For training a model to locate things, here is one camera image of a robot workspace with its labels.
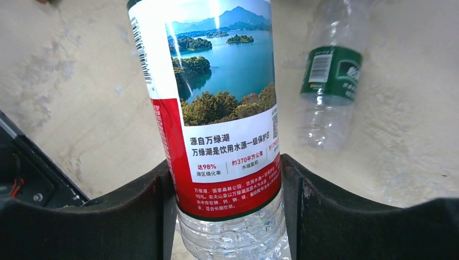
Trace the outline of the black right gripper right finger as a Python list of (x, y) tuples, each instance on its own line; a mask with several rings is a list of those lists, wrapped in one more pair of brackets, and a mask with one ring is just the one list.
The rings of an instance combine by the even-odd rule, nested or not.
[(458, 199), (381, 204), (281, 156), (293, 259), (458, 259)]

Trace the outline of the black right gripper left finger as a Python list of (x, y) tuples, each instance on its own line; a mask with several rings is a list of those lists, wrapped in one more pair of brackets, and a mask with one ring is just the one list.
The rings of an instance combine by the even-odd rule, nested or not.
[(170, 259), (175, 193), (165, 161), (82, 206), (1, 200), (1, 259)]

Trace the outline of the lake picture red label bottle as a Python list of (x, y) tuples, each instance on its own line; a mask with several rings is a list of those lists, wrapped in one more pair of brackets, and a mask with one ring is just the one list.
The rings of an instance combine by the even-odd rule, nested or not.
[(128, 1), (197, 259), (289, 259), (270, 1)]

